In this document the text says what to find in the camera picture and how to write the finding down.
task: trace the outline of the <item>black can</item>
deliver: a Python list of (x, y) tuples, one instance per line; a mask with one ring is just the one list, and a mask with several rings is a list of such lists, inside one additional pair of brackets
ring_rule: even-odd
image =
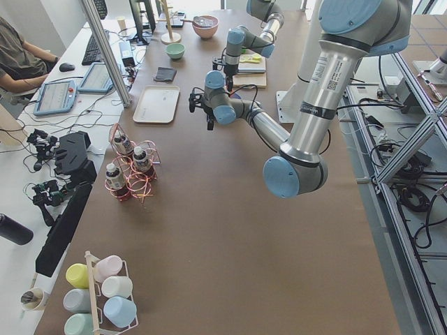
[(22, 246), (33, 239), (33, 232), (5, 214), (0, 214), (0, 236)]

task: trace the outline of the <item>dark bottle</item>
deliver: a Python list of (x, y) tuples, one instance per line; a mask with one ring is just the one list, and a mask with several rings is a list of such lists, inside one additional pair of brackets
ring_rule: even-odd
[(133, 153), (133, 144), (130, 139), (127, 138), (124, 134), (115, 133), (115, 138), (113, 142), (117, 146), (117, 150), (121, 155), (131, 156)]
[(0, 236), (22, 246), (33, 239), (33, 232), (5, 214), (0, 214)]
[(155, 178), (155, 169), (152, 162), (147, 157), (146, 151), (141, 147), (135, 147), (133, 149), (133, 163), (138, 171), (146, 174), (150, 180)]
[(105, 178), (109, 187), (112, 189), (113, 195), (118, 200), (126, 200), (130, 196), (130, 191), (127, 188), (126, 179), (124, 178), (123, 172), (119, 167), (115, 166), (114, 163), (109, 163), (106, 166), (107, 172), (105, 173)]

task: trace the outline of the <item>white plate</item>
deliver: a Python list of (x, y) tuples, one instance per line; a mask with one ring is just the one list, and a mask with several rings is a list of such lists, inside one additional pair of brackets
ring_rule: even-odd
[(138, 99), (133, 120), (138, 123), (168, 124), (174, 119), (179, 94), (178, 86), (146, 86)]

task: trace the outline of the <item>green bowl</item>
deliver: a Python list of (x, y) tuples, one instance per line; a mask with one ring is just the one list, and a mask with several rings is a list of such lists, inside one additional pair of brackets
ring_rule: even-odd
[(166, 46), (166, 54), (171, 59), (180, 59), (184, 54), (184, 45), (181, 43), (173, 43)]

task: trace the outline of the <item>blue tablet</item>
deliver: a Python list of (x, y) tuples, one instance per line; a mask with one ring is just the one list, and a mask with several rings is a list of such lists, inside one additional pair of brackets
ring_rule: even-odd
[(44, 83), (39, 91), (34, 115), (67, 113), (76, 99), (74, 80)]
[(105, 94), (113, 87), (109, 72), (104, 63), (93, 63), (82, 79), (80, 93)]

